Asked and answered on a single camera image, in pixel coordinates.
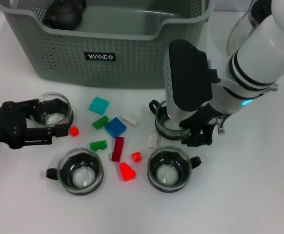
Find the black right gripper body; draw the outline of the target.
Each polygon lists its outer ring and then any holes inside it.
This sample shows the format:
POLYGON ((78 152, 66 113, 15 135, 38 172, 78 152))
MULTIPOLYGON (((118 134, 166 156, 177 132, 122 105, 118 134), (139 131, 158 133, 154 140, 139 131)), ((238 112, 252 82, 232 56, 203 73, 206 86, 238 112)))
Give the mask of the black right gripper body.
POLYGON ((227 119, 227 114, 217 111, 211 104, 201 107, 193 116, 198 118, 198 127, 191 129, 192 135, 201 133, 204 127, 213 129, 215 126, 219 135, 225 134, 224 122, 227 119))

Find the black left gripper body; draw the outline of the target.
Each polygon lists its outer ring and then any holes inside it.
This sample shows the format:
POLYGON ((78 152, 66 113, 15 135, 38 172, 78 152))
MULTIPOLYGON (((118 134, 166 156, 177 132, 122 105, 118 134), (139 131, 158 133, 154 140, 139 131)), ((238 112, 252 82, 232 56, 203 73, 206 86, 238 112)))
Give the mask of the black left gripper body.
POLYGON ((0 142, 7 144, 11 149, 29 146, 29 140, 26 138, 26 119, 31 113, 31 100, 4 102, 0 107, 0 142))

